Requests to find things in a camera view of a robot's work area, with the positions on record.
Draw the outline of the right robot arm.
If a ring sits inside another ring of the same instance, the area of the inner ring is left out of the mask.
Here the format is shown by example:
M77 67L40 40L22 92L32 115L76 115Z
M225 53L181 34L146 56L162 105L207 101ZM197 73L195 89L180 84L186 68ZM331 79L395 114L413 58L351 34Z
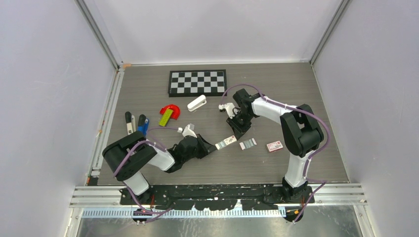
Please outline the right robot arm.
M250 129L253 118L264 117L281 126L285 147L290 152L281 194L286 202L302 200L308 189L309 163L324 140L322 129L325 124L307 104L290 106L261 93L250 95L245 89L238 90L233 99L234 103L221 103L218 108L228 114L227 123L236 138L241 138Z

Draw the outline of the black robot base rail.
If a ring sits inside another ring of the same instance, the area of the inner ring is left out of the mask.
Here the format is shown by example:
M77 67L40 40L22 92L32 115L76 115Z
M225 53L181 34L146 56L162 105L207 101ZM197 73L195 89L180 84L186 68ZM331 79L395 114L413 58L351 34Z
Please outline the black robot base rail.
M306 202L314 202L311 194L310 186L291 195L282 185L273 184L152 185L137 199L143 206L152 205L157 211L232 210L238 204L250 211L273 210L280 204L303 207Z

